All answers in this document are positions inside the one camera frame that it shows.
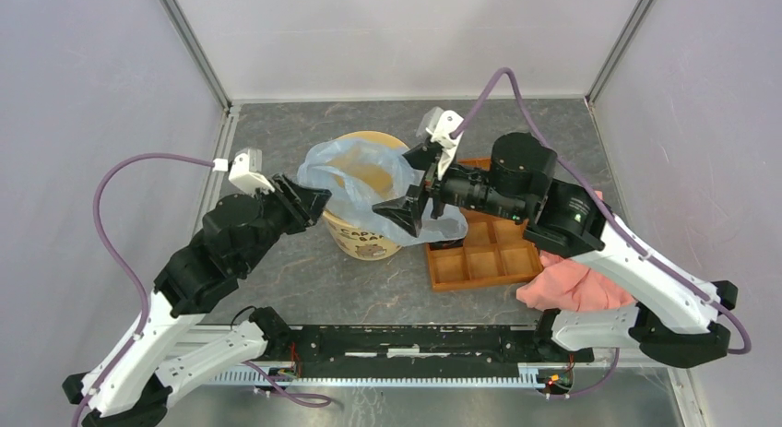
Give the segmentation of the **light blue plastic trash bag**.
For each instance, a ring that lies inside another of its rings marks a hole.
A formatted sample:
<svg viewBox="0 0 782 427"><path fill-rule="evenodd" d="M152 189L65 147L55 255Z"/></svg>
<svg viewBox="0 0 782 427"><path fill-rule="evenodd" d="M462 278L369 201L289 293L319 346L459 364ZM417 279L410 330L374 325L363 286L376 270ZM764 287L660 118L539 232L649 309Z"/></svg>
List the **light blue plastic trash bag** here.
<svg viewBox="0 0 782 427"><path fill-rule="evenodd" d="M332 215L401 246L465 237L467 220L454 206L447 206L440 218L431 219L432 203L427 203L417 236L372 211L373 205L402 197L410 186L420 183L422 173L402 157L405 151L404 145L389 147L360 137L323 142L306 154L297 182L329 190L332 196L326 210Z"/></svg>

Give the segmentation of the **yellow capybara trash bin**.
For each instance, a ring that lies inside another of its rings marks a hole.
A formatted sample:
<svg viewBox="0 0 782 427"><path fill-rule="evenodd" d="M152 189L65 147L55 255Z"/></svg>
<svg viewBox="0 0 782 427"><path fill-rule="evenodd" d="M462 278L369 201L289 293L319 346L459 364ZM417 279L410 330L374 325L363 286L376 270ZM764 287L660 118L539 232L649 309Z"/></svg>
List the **yellow capybara trash bin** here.
<svg viewBox="0 0 782 427"><path fill-rule="evenodd" d="M408 150L399 138L379 131L356 131L337 137L337 140L363 140L391 149ZM380 196L392 193L391 175L378 165L364 164L359 168L359 178ZM402 249L399 243L386 238L382 233L357 227L327 209L322 218L338 248L357 260L380 261L395 255Z"/></svg>

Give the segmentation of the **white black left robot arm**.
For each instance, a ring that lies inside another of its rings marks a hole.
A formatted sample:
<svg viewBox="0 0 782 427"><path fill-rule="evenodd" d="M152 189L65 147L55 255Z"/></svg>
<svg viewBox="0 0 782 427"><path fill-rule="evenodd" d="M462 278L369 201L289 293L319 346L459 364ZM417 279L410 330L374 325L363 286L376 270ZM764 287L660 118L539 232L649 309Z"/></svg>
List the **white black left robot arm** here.
<svg viewBox="0 0 782 427"><path fill-rule="evenodd" d="M330 191L272 177L273 191L225 196L202 228L154 281L147 306L110 355L92 371L69 375L63 389L77 405L76 426L156 426L170 407L241 362L282 358L290 329L271 308L255 311L228 334L175 359L177 342L260 263L283 235L306 231Z"/></svg>

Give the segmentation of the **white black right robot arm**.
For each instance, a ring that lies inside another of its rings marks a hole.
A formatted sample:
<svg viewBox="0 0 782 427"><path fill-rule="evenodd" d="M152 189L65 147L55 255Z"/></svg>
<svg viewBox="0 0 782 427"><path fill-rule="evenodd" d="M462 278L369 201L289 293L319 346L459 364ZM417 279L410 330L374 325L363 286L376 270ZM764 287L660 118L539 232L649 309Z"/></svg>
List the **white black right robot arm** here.
<svg viewBox="0 0 782 427"><path fill-rule="evenodd" d="M524 228L540 250L589 267L633 296L613 310L548 310L532 339L535 353L555 361L567 351L639 349L662 364L688 369L725 357L730 332L718 321L736 303L728 281L700 280L634 235L594 193L554 178L557 155L535 137L511 133L496 139L487 169L448 163L445 148L427 140L405 154L422 172L402 197L375 204L375 214L410 235L421 231L426 206L432 217L455 206Z"/></svg>

